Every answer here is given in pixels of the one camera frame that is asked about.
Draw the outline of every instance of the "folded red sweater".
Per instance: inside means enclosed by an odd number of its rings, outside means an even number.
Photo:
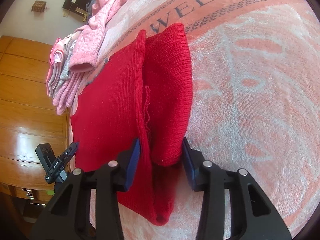
[[[118,201],[155,225],[168,222],[192,102],[191,60],[184,27],[176,23],[134,42],[110,57],[79,95],[71,117],[79,141],[76,167],[98,169],[141,143],[135,178]]]

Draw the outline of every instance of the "red garment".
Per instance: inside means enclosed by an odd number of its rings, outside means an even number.
[[[168,222],[192,102],[191,59],[183,24],[134,42],[111,56],[79,95],[71,117],[79,141],[76,167],[98,169],[140,139],[133,185],[118,201],[155,225]]]

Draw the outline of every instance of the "bed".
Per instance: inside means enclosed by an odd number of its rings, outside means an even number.
[[[152,36],[175,22],[185,26],[192,58],[190,146],[224,169],[246,168],[294,237],[320,202],[319,21],[305,0],[128,0],[107,24],[98,67],[78,94],[141,29]],[[70,114],[76,109],[77,97]],[[125,239],[195,239],[202,193],[182,174],[176,194],[161,227],[120,205]]]

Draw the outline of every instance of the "green object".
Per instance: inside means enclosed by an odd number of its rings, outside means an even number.
[[[47,194],[50,195],[50,196],[53,196],[54,195],[54,190],[47,190]]]

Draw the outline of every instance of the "stack of folded clothing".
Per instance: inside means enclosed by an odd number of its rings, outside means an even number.
[[[96,67],[98,51],[106,35],[106,24],[127,0],[96,0],[89,24],[63,40],[58,38],[50,54],[47,94],[61,115],[71,107],[86,72]]]

